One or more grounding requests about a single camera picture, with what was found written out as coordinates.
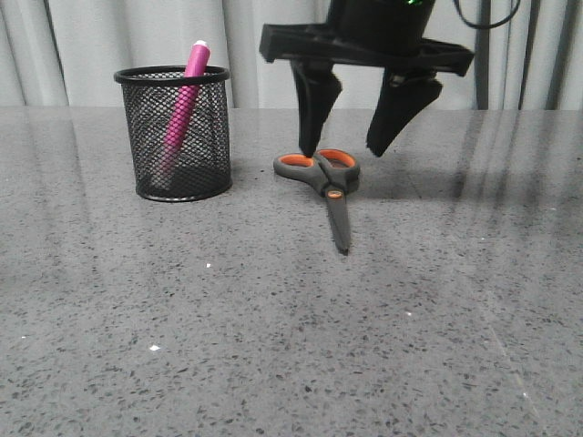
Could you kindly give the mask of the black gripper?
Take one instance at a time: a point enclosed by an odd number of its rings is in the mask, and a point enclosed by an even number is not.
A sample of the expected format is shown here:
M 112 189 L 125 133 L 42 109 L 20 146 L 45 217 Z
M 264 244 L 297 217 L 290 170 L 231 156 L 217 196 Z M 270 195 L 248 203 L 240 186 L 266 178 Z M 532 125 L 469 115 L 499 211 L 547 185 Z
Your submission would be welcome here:
M 312 157 L 342 84 L 335 65 L 386 68 L 366 137 L 381 157 L 414 117 L 435 101 L 435 72 L 464 76 L 474 54 L 453 43 L 424 38 L 433 1 L 332 1 L 321 24 L 270 25 L 259 51 L 272 63 L 288 60 L 299 108 L 299 148 Z

